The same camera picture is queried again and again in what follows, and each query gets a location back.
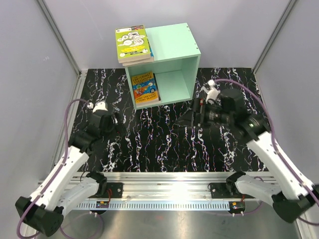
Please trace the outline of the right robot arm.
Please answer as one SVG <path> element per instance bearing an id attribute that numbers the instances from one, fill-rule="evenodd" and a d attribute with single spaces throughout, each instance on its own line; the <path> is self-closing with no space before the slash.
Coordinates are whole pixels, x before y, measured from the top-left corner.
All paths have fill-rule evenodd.
<path id="1" fill-rule="evenodd" d="M 245 144 L 266 165 L 276 185 L 255 179 L 240 171 L 226 179 L 226 193 L 232 198 L 249 195 L 270 206 L 287 223 L 293 223 L 319 199 L 319 187 L 289 160 L 282 160 L 280 148 L 264 119 L 248 113 L 238 89 L 213 90 L 206 99 L 195 98 L 176 120 L 186 127 L 227 126 L 236 140 Z"/>

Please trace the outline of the dark Tale of Two Cities book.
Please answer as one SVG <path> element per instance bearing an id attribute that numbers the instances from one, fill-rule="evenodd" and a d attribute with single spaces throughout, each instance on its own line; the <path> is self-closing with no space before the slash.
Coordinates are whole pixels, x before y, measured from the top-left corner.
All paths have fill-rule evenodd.
<path id="1" fill-rule="evenodd" d="M 159 102 L 161 102 L 161 96 L 160 96 L 160 92 L 159 92 L 159 87 L 158 87 L 156 75 L 154 73 L 153 73 L 153 77 L 154 77 L 154 85 L 156 87 L 156 92 L 157 92 L 157 95 L 158 95 L 158 99 L 159 99 Z"/>

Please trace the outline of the orange 130-Storey Treehouse book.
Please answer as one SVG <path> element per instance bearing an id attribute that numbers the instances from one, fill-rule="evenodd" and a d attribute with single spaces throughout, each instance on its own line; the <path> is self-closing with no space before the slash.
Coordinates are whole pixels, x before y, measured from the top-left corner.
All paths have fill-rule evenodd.
<path id="1" fill-rule="evenodd" d="M 136 106 L 159 102 L 152 71 L 132 76 L 131 80 Z"/>

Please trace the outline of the blue 26-Storey Treehouse book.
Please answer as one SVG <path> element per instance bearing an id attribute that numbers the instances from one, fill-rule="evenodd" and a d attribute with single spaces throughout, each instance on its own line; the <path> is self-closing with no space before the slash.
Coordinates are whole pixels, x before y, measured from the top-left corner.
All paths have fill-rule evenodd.
<path id="1" fill-rule="evenodd" d="M 151 48 L 151 44 L 150 44 L 149 38 L 148 38 L 148 44 L 149 44 L 149 49 L 150 49 L 150 53 L 151 53 L 151 57 L 150 57 L 150 61 L 149 62 L 154 62 L 154 54 L 153 54 L 153 51 L 152 51 L 152 48 Z"/>

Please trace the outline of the lime green book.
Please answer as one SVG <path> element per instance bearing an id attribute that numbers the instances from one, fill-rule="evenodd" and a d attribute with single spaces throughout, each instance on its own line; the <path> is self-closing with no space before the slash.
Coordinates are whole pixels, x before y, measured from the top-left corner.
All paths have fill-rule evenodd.
<path id="1" fill-rule="evenodd" d="M 115 29 L 119 63 L 144 60 L 151 57 L 149 40 L 144 25 Z"/>

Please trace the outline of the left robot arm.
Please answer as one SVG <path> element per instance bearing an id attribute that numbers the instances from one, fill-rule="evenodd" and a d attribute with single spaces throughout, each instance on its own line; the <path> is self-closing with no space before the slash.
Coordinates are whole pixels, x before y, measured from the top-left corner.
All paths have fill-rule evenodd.
<path id="1" fill-rule="evenodd" d="M 125 132 L 119 113 L 97 110 L 92 113 L 87 126 L 77 131 L 67 142 L 64 155 L 42 184 L 29 197 L 20 196 L 15 208 L 19 223 L 47 237 L 55 234 L 66 215 L 90 197 L 112 196 L 107 177 L 90 171 L 82 181 L 68 192 L 65 191 L 73 174 L 82 166 L 103 138 L 113 139 Z"/>

